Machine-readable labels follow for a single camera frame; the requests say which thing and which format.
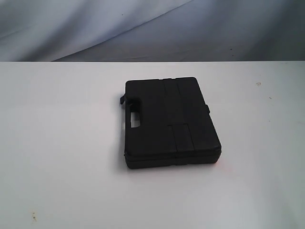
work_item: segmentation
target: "white table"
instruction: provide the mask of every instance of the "white table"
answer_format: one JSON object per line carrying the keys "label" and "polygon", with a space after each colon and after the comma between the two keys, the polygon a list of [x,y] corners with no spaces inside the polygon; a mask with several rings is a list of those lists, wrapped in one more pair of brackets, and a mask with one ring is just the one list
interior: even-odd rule
{"label": "white table", "polygon": [[[185,76],[219,161],[129,170],[125,82]],[[0,228],[304,228],[304,87],[305,62],[2,62]]]}

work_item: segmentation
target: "case lid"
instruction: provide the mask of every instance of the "case lid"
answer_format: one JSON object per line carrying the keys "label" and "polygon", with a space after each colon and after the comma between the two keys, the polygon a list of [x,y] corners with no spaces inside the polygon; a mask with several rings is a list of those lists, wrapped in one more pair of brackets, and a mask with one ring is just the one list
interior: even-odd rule
{"label": "case lid", "polygon": [[[125,157],[130,160],[220,154],[221,144],[196,78],[126,83]],[[132,128],[131,112],[140,114]]]}

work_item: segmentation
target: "black plastic case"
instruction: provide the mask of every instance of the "black plastic case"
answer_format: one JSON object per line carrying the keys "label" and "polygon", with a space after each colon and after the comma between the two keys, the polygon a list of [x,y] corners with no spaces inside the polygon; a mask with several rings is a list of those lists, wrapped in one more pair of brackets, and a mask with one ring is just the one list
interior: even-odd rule
{"label": "black plastic case", "polygon": [[[221,144],[196,78],[126,82],[125,160],[129,168],[215,163]],[[131,126],[131,112],[141,125]]]}

